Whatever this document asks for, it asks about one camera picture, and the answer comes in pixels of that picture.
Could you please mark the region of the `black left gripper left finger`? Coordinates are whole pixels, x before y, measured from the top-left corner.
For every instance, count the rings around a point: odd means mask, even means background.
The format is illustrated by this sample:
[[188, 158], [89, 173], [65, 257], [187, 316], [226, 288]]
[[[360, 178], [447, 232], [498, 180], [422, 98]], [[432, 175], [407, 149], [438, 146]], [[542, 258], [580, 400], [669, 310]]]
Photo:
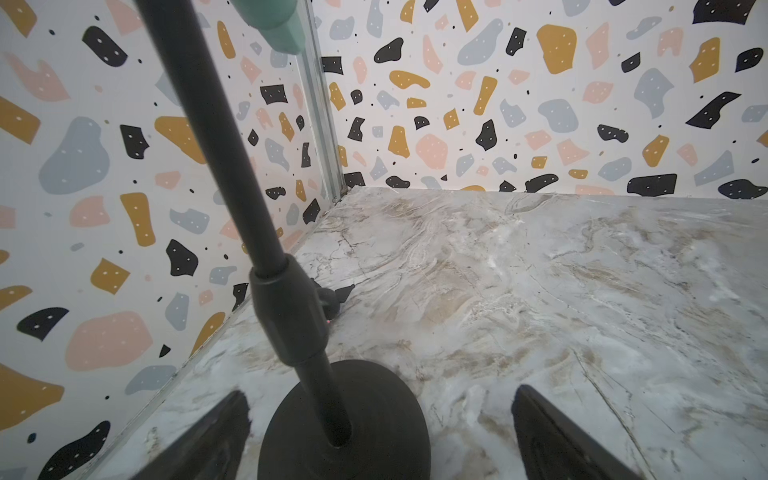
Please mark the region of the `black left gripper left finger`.
[[247, 397], [234, 390], [133, 479], [234, 479], [250, 427]]

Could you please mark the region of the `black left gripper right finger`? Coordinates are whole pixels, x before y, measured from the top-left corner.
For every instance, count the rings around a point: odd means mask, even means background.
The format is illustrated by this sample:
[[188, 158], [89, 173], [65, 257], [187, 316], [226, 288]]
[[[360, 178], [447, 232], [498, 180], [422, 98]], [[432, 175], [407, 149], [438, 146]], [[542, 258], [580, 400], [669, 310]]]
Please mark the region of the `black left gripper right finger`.
[[511, 413], [529, 479], [640, 479], [532, 386], [517, 388]]

